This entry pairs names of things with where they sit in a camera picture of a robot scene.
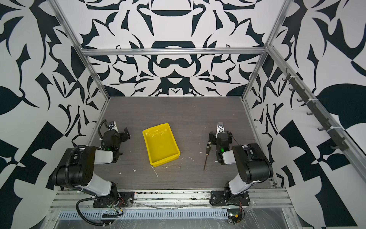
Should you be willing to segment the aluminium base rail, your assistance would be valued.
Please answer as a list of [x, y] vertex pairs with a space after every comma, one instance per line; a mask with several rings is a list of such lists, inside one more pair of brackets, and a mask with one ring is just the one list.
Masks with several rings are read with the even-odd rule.
[[122, 190], [110, 207], [130, 209], [184, 208], [291, 208], [285, 189], [249, 189], [239, 200], [228, 202], [222, 191], [209, 189]]

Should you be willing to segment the small black electronics module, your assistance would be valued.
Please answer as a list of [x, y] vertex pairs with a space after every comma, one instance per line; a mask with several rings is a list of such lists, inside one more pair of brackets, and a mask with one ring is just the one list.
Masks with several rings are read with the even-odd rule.
[[228, 222], [231, 224], [238, 224], [245, 217], [245, 211], [243, 209], [228, 209]]

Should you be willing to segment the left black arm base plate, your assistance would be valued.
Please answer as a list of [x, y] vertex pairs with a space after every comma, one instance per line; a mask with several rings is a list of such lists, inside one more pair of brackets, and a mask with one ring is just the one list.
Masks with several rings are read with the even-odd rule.
[[94, 199], [93, 207], [94, 208], [107, 208], [111, 205], [116, 208], [124, 208], [129, 204], [132, 204], [134, 201], [135, 192], [130, 191], [122, 191], [118, 192], [116, 196], [112, 196], [112, 194], [104, 197], [96, 197]]

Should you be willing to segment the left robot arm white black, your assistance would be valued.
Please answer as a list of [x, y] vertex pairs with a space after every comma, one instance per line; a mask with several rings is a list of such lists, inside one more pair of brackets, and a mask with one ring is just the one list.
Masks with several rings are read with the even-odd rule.
[[121, 143], [131, 138], [125, 128], [119, 132], [116, 122], [103, 120], [97, 129], [101, 145], [99, 147], [79, 145], [66, 149], [51, 179], [55, 186], [68, 188], [92, 196], [94, 207], [116, 205], [122, 199], [116, 184], [107, 181], [94, 172], [95, 165], [117, 163]]

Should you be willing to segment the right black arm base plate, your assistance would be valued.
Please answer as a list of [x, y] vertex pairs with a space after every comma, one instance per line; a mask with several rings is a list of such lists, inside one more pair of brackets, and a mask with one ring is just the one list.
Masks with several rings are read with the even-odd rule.
[[210, 193], [210, 205], [214, 207], [222, 206], [249, 206], [250, 197], [248, 192], [242, 193], [240, 195], [232, 195], [231, 193], [225, 191], [211, 191]]

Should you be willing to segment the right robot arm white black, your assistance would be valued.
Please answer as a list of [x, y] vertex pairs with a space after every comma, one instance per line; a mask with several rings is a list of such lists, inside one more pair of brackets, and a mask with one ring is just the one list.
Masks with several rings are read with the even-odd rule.
[[217, 162], [237, 167], [237, 175], [226, 183], [224, 190], [211, 194], [211, 205], [238, 205], [248, 203], [247, 191], [258, 183], [272, 178], [274, 172], [268, 158], [257, 143], [239, 144], [233, 134], [218, 123], [216, 132], [209, 133], [208, 146], [215, 146]]

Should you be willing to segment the aluminium frame crossbar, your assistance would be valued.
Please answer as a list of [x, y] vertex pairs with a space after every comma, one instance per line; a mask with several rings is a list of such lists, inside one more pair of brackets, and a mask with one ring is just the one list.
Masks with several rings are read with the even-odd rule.
[[82, 49], [84, 56], [104, 55], [179, 55], [179, 54], [262, 54], [263, 47], [250, 48], [150, 48], [150, 49]]

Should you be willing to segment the black handled screwdriver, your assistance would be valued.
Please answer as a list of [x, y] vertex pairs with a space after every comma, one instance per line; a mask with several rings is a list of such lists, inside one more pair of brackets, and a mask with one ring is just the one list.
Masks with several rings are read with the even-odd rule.
[[205, 157], [205, 163], [204, 163], [203, 171], [205, 171], [205, 169], [206, 169], [207, 159], [208, 159], [208, 156], [210, 154], [211, 148], [212, 148], [212, 142], [208, 141], [207, 146], [206, 146], [206, 152], [205, 152], [206, 157]]

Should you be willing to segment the yellow plastic bin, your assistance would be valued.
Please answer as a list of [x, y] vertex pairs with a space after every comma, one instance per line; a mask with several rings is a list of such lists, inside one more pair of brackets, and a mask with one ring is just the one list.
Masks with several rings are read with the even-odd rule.
[[168, 123], [143, 131], [150, 165], [158, 167], [180, 157], [180, 150]]

